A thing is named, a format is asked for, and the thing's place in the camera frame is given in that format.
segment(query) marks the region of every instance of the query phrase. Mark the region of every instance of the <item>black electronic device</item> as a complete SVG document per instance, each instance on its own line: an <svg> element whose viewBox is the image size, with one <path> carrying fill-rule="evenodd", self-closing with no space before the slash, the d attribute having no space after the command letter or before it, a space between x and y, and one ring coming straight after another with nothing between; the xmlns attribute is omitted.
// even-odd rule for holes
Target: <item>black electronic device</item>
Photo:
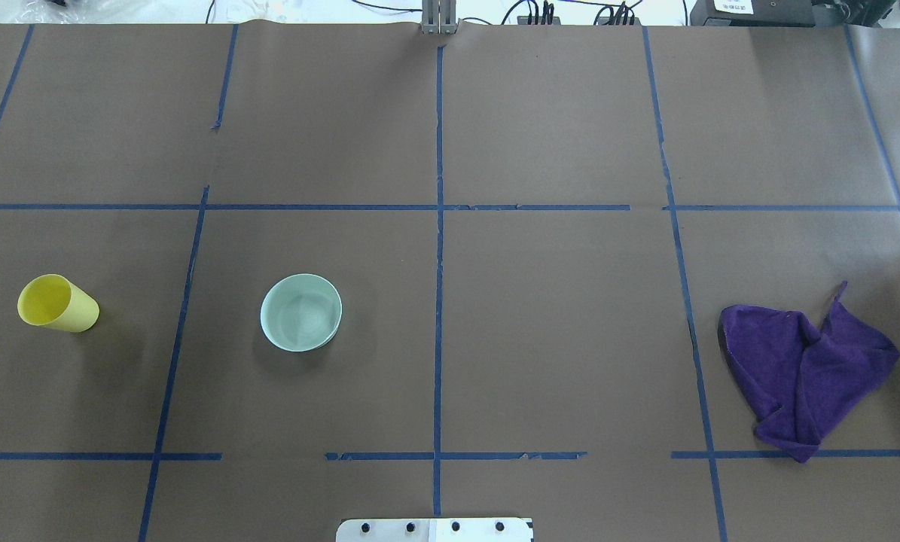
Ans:
<svg viewBox="0 0 900 542"><path fill-rule="evenodd" d="M814 26L811 0L697 0L694 26Z"/></svg>

